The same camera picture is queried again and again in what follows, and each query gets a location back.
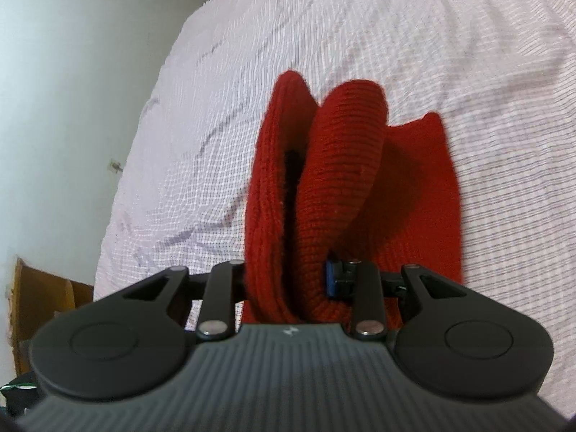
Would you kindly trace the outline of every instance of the red knit hat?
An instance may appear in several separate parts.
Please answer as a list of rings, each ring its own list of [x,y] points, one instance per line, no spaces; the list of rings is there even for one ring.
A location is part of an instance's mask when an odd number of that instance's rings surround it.
[[[260,129],[246,211],[244,322],[342,322],[324,263],[416,262],[462,282],[460,199],[436,113],[386,126],[382,88],[346,82],[318,106],[293,71],[276,82]],[[391,328],[401,324],[386,300]]]

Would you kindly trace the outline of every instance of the wrinkled bed sheet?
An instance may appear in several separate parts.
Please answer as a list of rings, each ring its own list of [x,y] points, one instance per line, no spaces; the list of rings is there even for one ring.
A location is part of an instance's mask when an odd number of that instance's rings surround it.
[[[440,112],[465,281],[548,329],[541,394],[575,413],[576,0],[208,1],[143,109],[95,297],[243,256],[253,147],[289,68],[319,101],[347,79],[381,83],[392,125]]]

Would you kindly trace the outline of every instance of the blue component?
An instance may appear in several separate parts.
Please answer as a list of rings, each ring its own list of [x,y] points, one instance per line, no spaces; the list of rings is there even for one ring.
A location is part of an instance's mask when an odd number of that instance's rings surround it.
[[[336,276],[334,271],[334,262],[328,260],[325,265],[326,268],[326,295],[328,297],[336,297]]]

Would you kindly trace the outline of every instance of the wooden furniture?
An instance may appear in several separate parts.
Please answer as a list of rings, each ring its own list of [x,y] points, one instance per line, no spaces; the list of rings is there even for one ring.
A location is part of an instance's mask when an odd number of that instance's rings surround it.
[[[16,375],[30,371],[28,343],[59,313],[92,302],[94,288],[45,273],[18,259],[10,297],[10,343]]]

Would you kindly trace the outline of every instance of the silver screw head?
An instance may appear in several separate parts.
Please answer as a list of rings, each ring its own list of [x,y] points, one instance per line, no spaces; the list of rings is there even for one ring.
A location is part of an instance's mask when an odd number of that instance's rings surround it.
[[[224,331],[228,329],[228,325],[222,320],[207,320],[200,323],[198,329],[206,336],[216,336],[217,334],[224,333]]]
[[[359,334],[380,334],[384,331],[384,325],[377,320],[362,320],[356,325]]]

